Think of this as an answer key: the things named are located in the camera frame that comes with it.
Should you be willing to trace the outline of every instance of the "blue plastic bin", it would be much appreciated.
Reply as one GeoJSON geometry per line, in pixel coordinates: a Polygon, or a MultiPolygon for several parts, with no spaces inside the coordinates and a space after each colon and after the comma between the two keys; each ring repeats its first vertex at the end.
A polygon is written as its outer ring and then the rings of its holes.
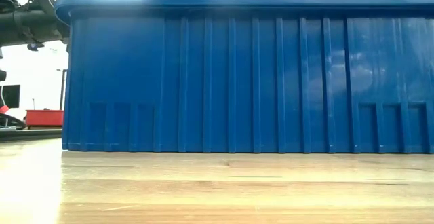
{"type": "Polygon", "coordinates": [[[63,149],[434,153],[434,0],[59,0],[63,149]]]}

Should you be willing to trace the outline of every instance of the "wood grain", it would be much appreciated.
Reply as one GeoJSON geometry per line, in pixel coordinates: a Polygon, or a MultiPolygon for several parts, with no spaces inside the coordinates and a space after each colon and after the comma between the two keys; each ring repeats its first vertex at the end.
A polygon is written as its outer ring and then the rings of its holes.
{"type": "Polygon", "coordinates": [[[0,143],[0,223],[434,223],[434,155],[80,153],[0,143]]]}

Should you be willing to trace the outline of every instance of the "red object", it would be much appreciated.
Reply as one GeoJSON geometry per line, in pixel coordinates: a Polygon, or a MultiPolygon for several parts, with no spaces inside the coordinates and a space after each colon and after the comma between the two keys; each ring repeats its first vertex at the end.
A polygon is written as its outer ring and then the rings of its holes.
{"type": "Polygon", "coordinates": [[[7,105],[3,105],[0,107],[0,113],[6,113],[9,110],[9,107],[7,105]]]}
{"type": "Polygon", "coordinates": [[[63,126],[63,111],[28,110],[27,126],[63,126]]]}

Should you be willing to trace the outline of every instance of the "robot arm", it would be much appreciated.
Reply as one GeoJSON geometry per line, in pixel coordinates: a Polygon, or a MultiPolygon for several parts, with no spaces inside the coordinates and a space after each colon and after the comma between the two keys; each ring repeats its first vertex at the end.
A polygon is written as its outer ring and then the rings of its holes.
{"type": "Polygon", "coordinates": [[[0,0],[0,49],[3,46],[28,44],[32,51],[47,41],[68,42],[69,28],[54,14],[56,0],[0,0]]]}

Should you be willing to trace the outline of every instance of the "bin rim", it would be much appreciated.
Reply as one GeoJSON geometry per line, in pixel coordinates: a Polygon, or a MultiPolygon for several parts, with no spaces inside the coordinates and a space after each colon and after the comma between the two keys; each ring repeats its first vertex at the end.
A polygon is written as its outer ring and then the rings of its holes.
{"type": "Polygon", "coordinates": [[[57,0],[57,18],[69,24],[70,12],[77,8],[137,7],[301,7],[301,8],[395,8],[424,9],[434,7],[434,0],[57,0]]]}

